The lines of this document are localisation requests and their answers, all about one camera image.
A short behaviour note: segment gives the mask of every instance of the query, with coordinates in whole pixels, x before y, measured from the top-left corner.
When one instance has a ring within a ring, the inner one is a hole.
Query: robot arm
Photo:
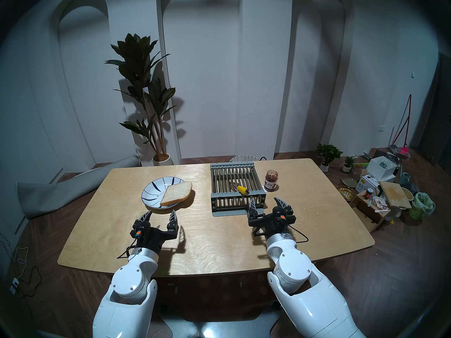
[[[129,262],[118,269],[102,298],[92,325],[93,338],[147,336],[158,286],[150,280],[158,267],[163,242],[177,238],[177,215],[172,211],[168,231],[152,228],[149,211],[133,224],[136,246],[127,248]]]
[[[248,224],[263,230],[261,234],[267,240],[268,256],[276,264],[267,275],[268,282],[288,317],[306,338],[364,337],[341,293],[303,252],[297,250],[296,242],[286,232],[290,221],[296,220],[293,210],[284,201],[275,200],[277,206],[269,215],[258,215],[252,210],[251,203]],[[306,280],[311,288],[291,295]]]

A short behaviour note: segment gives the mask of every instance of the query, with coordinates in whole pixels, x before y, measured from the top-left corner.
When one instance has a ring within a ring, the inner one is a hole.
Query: power strip
[[[19,287],[19,280],[17,280],[17,278],[14,278],[13,283],[11,284],[11,287],[10,287],[10,292],[13,295],[16,294],[17,287]]]

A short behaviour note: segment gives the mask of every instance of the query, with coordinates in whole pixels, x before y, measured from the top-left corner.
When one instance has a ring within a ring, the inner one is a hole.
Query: gray cushion
[[[59,209],[97,189],[113,168],[138,167],[138,155],[79,174],[57,184],[17,183],[17,195],[28,219]]]

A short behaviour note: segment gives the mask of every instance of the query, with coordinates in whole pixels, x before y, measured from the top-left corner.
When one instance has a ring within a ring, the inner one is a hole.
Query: blue and white plate
[[[160,202],[163,199],[167,187],[178,183],[183,183],[183,179],[177,177],[163,177],[156,179],[144,188],[143,193],[141,194],[141,200],[144,202],[146,206],[149,206],[151,208],[155,209],[172,208],[178,202],[170,206],[161,206]]]

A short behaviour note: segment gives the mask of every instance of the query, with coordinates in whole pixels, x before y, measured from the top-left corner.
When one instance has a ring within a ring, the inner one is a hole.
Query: green basket
[[[412,208],[409,210],[409,215],[412,217],[412,219],[420,220],[423,216],[424,211],[421,208],[416,208],[412,206]]]

